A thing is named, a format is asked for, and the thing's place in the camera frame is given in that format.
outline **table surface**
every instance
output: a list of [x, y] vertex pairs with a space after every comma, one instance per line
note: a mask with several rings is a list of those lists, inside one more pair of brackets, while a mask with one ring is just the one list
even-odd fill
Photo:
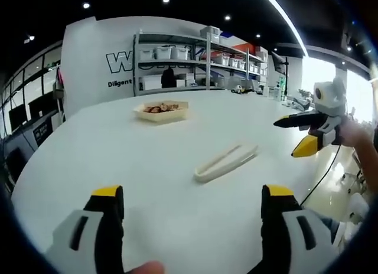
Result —
[[[155, 100], [189, 101], [187, 120], [153, 125], [133, 109]], [[93, 190], [123, 186], [125, 270], [159, 260], [167, 273], [245, 274], [262, 258], [263, 184], [289, 187], [301, 201], [317, 156], [295, 159], [306, 132], [273, 126], [297, 113], [254, 93], [175, 92], [88, 107], [61, 125], [35, 152], [12, 202], [27, 236], [41, 252], [53, 230]], [[237, 142], [259, 145], [259, 156], [208, 184], [194, 168]]]

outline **food tray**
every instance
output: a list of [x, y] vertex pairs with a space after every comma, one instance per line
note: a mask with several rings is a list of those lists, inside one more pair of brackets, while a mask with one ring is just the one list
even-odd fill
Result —
[[[160, 106], [162, 103], [166, 105], [178, 105], [178, 109], [170, 112], [162, 113], [146, 113], [144, 109], [146, 107]], [[189, 108], [188, 102], [179, 101], [160, 101], [160, 102], [150, 102], [139, 105], [134, 109], [137, 118], [150, 120], [151, 122], [166, 122], [171, 119], [182, 119], [187, 115]]]

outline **white wall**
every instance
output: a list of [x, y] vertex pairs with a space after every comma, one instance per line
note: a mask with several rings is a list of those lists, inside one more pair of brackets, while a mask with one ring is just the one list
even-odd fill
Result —
[[[66, 27], [61, 53], [65, 88], [64, 111], [70, 117], [80, 109], [133, 96], [133, 85], [108, 87], [110, 81], [132, 79], [132, 41], [137, 31], [199, 36], [204, 25], [163, 17], [119, 17], [96, 21], [94, 17]], [[245, 43], [233, 37], [226, 43]], [[110, 71], [107, 54], [125, 52], [126, 68]]]
[[[288, 76], [288, 95], [300, 97], [298, 89], [302, 86], [302, 58], [288, 57], [289, 61], [289, 76]], [[274, 70], [272, 56], [268, 58], [268, 84], [270, 87], [276, 86], [277, 81], [281, 76]]]

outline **black cable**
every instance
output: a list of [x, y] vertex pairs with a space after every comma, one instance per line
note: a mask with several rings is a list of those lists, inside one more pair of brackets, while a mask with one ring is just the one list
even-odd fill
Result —
[[28, 142], [30, 148], [32, 149], [32, 151], [33, 151], [33, 153], [34, 153], [34, 152], [35, 152], [35, 149], [33, 148], [33, 146], [31, 146], [29, 140], [26, 138], [26, 136], [25, 136], [24, 131], [22, 130], [22, 128], [20, 128], [20, 131], [21, 131], [23, 137], [25, 138], [26, 142]]
[[338, 155], [338, 152], [340, 151], [340, 148], [341, 148], [341, 145], [338, 147], [336, 155], [335, 155], [335, 158], [333, 158], [331, 165], [328, 167], [328, 170], [325, 172], [325, 174], [322, 176], [322, 178], [319, 180], [319, 182], [316, 184], [316, 186], [314, 186], [314, 188], [310, 191], [310, 193], [305, 197], [305, 199], [303, 199], [303, 201], [301, 203], [301, 206], [303, 205], [304, 202], [306, 202], [306, 200], [308, 199], [308, 197], [310, 197], [310, 195], [314, 192], [314, 190], [320, 185], [320, 183], [322, 182], [322, 180], [328, 174], [328, 172], [330, 171], [331, 167], [333, 166], [333, 163], [335, 163], [335, 160], [336, 160], [336, 157]]

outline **ceiling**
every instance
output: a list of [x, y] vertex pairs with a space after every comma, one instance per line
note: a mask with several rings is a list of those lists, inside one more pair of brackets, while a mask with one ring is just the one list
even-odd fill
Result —
[[[352, 53], [341, 48], [343, 32], [352, 35], [351, 44], [365, 39], [358, 22], [352, 25], [351, 14], [342, 0], [277, 0], [303, 41], [338, 51], [367, 64], [364, 51]], [[17, 2], [17, 7], [9, 2]], [[83, 9], [82, 3], [91, 7]], [[232, 19], [225, 21], [230, 14]], [[67, 24], [95, 16], [106, 19], [121, 16], [160, 16], [214, 25], [245, 41], [268, 49], [276, 43], [296, 43], [286, 22], [267, 0], [8, 0], [0, 2], [1, 36], [0, 73], [9, 77], [29, 58], [50, 44], [63, 39]], [[24, 44], [28, 35], [35, 40]]]

